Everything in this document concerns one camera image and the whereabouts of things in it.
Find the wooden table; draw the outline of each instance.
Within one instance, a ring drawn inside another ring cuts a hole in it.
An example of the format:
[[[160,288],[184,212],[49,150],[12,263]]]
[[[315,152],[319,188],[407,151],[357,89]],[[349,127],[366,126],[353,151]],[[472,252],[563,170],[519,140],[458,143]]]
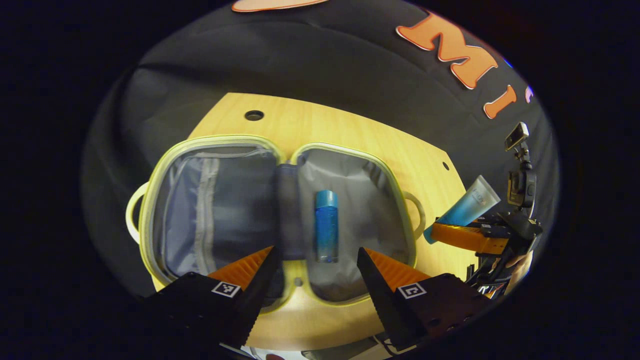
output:
[[[264,118],[246,120],[259,110]],[[460,177],[446,152],[412,135],[382,123],[311,102],[255,94],[225,95],[194,128],[189,138],[245,134],[268,138],[287,158],[309,142],[328,142],[369,152],[392,169],[403,190],[422,203],[427,226],[464,193]],[[407,203],[412,223],[419,223],[413,204]],[[444,272],[461,279],[477,263],[474,253],[418,239],[416,269],[435,276]],[[156,288],[163,286],[154,281]],[[327,307],[305,291],[293,288],[289,300],[277,311],[260,315],[248,346],[273,350],[313,350],[351,343],[384,329],[371,299],[349,307]]]

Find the toiletry bag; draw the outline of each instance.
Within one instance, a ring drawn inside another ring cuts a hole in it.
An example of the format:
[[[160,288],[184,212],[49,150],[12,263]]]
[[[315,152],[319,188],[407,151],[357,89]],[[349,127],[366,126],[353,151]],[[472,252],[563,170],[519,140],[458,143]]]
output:
[[[315,261],[315,196],[321,190],[339,199],[338,263]],[[132,214],[141,197],[136,228]],[[418,207],[416,229],[405,198]],[[163,286],[276,245],[283,262],[263,311],[286,301],[301,272],[305,288],[320,302],[348,306],[366,299],[358,249],[415,267],[415,240],[425,227],[420,202],[403,193],[391,169],[372,154],[308,143],[285,159],[269,140],[248,135],[205,136],[173,146],[131,197],[126,222],[147,270]]]

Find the black cloth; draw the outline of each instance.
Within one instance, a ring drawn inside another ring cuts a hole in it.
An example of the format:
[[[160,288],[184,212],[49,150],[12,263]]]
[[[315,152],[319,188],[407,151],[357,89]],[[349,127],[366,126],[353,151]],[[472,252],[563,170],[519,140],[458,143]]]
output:
[[[407,132],[446,151],[465,186],[483,175],[502,199],[496,211],[510,208],[507,174],[518,166],[504,151],[504,138],[523,121],[538,174],[534,216],[550,229],[560,168],[539,99],[527,104],[526,81],[466,32],[468,45],[484,47],[499,64],[474,90],[451,74],[451,62],[439,61],[436,51],[396,34],[396,26],[412,26],[426,16],[401,1],[328,1],[257,13],[234,13],[228,5],[153,47],[107,94],[84,148],[84,213],[116,277],[133,293],[153,292],[126,230],[124,209],[162,154],[185,140],[227,92],[315,102]],[[489,119],[484,103],[507,85],[518,101]]]

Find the blue tube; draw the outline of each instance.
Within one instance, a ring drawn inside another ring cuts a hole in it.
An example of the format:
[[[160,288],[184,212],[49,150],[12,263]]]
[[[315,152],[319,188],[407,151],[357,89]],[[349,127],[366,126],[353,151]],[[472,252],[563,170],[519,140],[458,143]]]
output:
[[[456,226],[467,226],[475,219],[486,213],[494,205],[500,202],[500,197],[484,180],[482,175],[478,176],[467,192],[436,222]],[[424,238],[428,243],[436,243],[437,240],[431,238],[433,225],[424,231]]]
[[[331,190],[316,194],[316,261],[338,262],[338,195]]]

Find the bag handle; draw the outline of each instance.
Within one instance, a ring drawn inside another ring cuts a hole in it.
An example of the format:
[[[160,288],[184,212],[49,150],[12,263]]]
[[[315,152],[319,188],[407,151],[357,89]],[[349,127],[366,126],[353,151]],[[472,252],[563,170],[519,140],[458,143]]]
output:
[[[411,201],[418,209],[418,214],[420,215],[420,224],[418,224],[418,227],[413,230],[413,239],[418,240],[420,236],[422,236],[422,233],[424,232],[424,229],[427,225],[427,219],[424,216],[424,208],[422,207],[420,200],[418,200],[418,198],[416,198],[414,194],[410,192],[403,192],[403,196],[405,199]]]
[[[145,195],[148,187],[149,183],[144,183],[131,195],[131,199],[129,199],[129,203],[127,204],[127,210],[125,211],[124,220],[127,223],[127,230],[129,230],[129,234],[138,245],[140,245],[140,233],[133,224],[133,208],[136,207],[138,201]]]

